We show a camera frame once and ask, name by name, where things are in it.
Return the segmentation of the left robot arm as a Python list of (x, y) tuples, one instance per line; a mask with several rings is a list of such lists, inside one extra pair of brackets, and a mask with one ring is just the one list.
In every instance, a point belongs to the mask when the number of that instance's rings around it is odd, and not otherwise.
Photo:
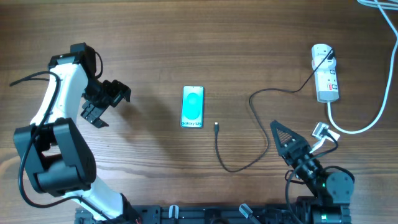
[(86, 43), (73, 44), (69, 53), (54, 55), (46, 70), (12, 83), (49, 75), (37, 114), (13, 135), (21, 158), (19, 192), (31, 207), (50, 208), (72, 200), (96, 223), (140, 223), (140, 214), (127, 198), (98, 177), (94, 155), (76, 126), (81, 116), (96, 128), (106, 127), (101, 115), (121, 100), (130, 100), (127, 85), (98, 80), (102, 73), (96, 64), (101, 61)]

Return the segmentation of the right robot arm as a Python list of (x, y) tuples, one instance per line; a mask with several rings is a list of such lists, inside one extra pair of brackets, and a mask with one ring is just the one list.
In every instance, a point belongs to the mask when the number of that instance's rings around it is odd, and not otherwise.
[[(295, 131), (278, 121), (270, 123), (278, 155), (292, 168), (285, 175), (285, 202), (295, 223), (351, 223), (349, 205), (354, 192), (354, 175), (339, 166), (323, 167), (319, 158), (337, 150), (339, 134), (329, 125), (319, 122), (313, 137), (318, 142), (311, 146)], [(306, 185), (311, 197), (298, 197), (290, 203), (289, 188), (297, 184)]]

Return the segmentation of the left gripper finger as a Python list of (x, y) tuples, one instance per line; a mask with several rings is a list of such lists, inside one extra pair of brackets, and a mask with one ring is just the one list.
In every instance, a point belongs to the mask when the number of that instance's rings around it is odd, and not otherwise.
[(128, 86), (117, 87), (112, 91), (113, 100), (111, 106), (115, 108), (122, 100), (130, 102), (131, 89)]
[(96, 128), (103, 128), (109, 126), (108, 123), (103, 121), (100, 116), (108, 109), (107, 106), (105, 107), (96, 107), (94, 104), (86, 101), (83, 106), (83, 111), (81, 112), (80, 116), (87, 120), (90, 124), (95, 126)]

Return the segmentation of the Galaxy S25 smartphone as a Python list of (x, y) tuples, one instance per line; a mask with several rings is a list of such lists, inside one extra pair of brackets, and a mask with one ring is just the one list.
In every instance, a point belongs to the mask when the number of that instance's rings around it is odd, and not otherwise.
[(181, 127), (202, 128), (203, 127), (203, 86), (184, 86), (182, 93)]

